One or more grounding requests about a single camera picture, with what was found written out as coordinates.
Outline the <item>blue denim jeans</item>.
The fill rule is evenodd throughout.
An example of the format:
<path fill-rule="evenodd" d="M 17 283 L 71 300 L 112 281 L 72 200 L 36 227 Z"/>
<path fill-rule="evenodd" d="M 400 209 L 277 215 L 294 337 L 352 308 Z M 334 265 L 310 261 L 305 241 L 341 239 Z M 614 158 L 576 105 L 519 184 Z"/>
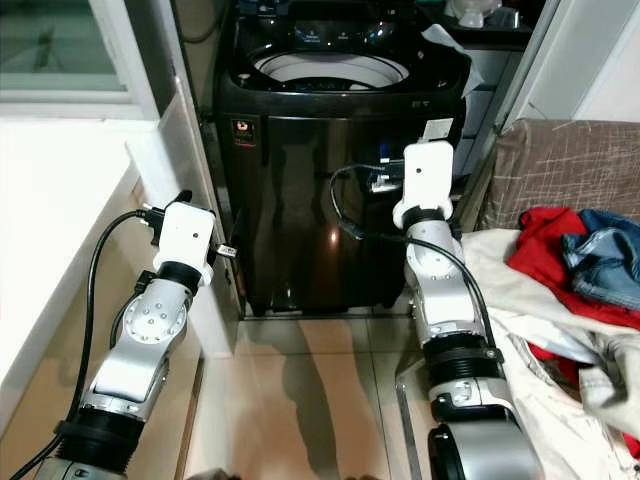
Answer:
<path fill-rule="evenodd" d="M 617 212 L 582 209 L 582 234 L 562 236 L 573 292 L 640 311 L 640 223 Z"/>

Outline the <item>brown patterned sofa cushion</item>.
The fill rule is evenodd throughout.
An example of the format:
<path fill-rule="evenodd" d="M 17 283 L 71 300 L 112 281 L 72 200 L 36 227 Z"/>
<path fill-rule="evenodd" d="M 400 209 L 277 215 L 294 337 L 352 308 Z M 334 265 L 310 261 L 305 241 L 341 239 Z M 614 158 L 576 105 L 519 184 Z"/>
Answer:
<path fill-rule="evenodd" d="M 467 228 L 515 229 L 532 207 L 607 210 L 640 223 L 640 122 L 520 119 L 499 134 Z"/>

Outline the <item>chrome metal frame bar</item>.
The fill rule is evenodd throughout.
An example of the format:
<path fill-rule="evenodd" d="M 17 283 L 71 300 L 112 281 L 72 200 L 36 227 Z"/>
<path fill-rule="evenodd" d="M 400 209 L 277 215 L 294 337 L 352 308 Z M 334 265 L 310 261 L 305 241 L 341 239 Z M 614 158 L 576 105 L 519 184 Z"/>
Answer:
<path fill-rule="evenodd" d="M 398 375 L 396 381 L 396 402 L 399 415 L 399 425 L 402 426 L 401 439 L 404 443 L 404 462 L 408 468 L 408 479 L 422 480 L 420 465 L 419 442 L 416 436 L 416 404 L 413 398 L 413 381 L 406 375 Z"/>

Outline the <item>white crumpled paper sheet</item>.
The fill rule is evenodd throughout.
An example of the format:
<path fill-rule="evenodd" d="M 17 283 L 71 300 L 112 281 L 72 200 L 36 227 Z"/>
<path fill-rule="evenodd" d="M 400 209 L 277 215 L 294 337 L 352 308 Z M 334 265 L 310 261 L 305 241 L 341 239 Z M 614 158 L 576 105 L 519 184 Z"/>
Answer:
<path fill-rule="evenodd" d="M 430 24 L 429 27 L 422 29 L 421 36 L 425 38 L 430 44 L 435 44 L 444 47 L 451 51 L 451 56 L 456 63 L 460 65 L 458 69 L 465 74 L 465 81 L 463 81 L 463 87 L 460 96 L 465 99 L 466 96 L 474 92 L 481 83 L 484 82 L 483 73 L 475 67 L 475 60 L 468 55 L 466 49 L 452 36 L 452 33 L 442 24 Z"/>

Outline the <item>white-framed glass window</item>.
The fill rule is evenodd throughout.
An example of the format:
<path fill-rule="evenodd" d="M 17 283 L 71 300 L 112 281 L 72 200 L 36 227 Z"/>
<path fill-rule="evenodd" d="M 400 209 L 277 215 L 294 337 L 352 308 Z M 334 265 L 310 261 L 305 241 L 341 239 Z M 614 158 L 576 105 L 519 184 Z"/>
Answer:
<path fill-rule="evenodd" d="M 159 116 L 127 1 L 0 1 L 0 118 Z"/>

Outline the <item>black top-loading washing machine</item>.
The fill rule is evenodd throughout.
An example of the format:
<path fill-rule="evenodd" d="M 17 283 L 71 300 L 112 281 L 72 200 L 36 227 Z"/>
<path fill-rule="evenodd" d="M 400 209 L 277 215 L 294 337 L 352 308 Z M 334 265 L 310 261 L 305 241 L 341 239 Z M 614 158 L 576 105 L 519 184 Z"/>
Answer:
<path fill-rule="evenodd" d="M 374 195 L 378 146 L 465 129 L 465 74 L 421 36 L 415 0 L 234 0 L 212 65 L 211 127 L 253 314 L 390 307 L 404 288 L 399 191 Z"/>

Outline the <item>red garment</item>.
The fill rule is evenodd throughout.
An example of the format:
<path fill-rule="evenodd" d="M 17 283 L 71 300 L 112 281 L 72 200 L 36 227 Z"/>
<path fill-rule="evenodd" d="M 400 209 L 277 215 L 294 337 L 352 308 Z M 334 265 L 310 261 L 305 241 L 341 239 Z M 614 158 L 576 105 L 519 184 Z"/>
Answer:
<path fill-rule="evenodd" d="M 622 421 L 631 456 L 640 460 L 640 311 L 608 305 L 573 292 L 563 256 L 562 236 L 582 234 L 579 211 L 570 207 L 531 207 L 520 218 L 515 251 L 506 260 L 518 273 L 547 287 L 573 315 L 594 323 L 622 326 L 620 338 L 605 340 L 605 365 L 613 367 L 611 383 L 618 392 L 595 394 L 594 402 Z"/>

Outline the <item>white plastic container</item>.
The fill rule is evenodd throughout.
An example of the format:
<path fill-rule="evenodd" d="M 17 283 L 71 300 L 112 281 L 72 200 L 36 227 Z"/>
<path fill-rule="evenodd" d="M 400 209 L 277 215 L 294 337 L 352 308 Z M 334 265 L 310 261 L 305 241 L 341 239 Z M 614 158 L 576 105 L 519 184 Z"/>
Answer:
<path fill-rule="evenodd" d="M 521 24 L 518 10 L 504 6 L 502 0 L 445 0 L 445 14 L 471 29 L 516 29 Z"/>

